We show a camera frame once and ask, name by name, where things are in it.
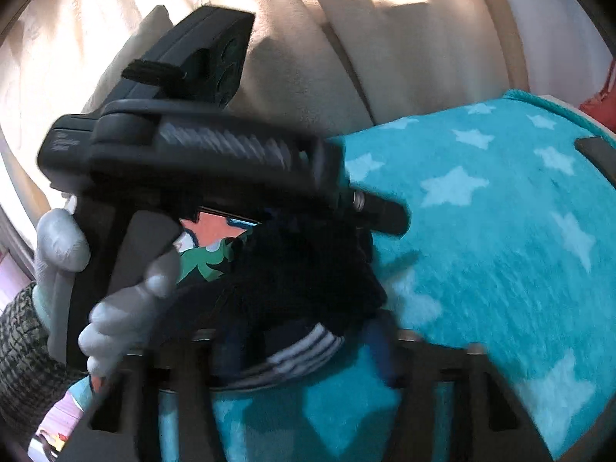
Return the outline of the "grey knit sleeve forearm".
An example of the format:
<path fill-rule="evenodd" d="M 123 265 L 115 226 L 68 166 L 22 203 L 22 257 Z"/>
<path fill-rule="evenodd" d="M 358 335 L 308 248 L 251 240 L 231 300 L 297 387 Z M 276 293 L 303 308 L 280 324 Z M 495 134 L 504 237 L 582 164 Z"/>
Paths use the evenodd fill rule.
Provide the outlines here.
<path fill-rule="evenodd" d="M 1 314 L 1 418 L 26 449 L 49 410 L 85 377 L 49 356 L 48 334 L 35 313 L 34 285 L 24 288 Z"/>

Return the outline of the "grey gloved left hand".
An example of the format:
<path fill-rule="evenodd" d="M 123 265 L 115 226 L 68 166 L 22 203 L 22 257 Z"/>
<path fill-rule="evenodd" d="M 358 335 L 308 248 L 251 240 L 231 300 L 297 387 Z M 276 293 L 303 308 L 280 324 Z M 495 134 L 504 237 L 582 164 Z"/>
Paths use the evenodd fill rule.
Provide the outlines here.
<path fill-rule="evenodd" d="M 68 210 L 51 210 L 38 222 L 32 300 L 48 334 L 49 356 L 105 378 L 146 342 L 176 298 L 181 259 L 174 243 L 182 225 L 162 214 L 136 213 L 120 235 L 112 273 L 80 288 L 100 256 Z"/>

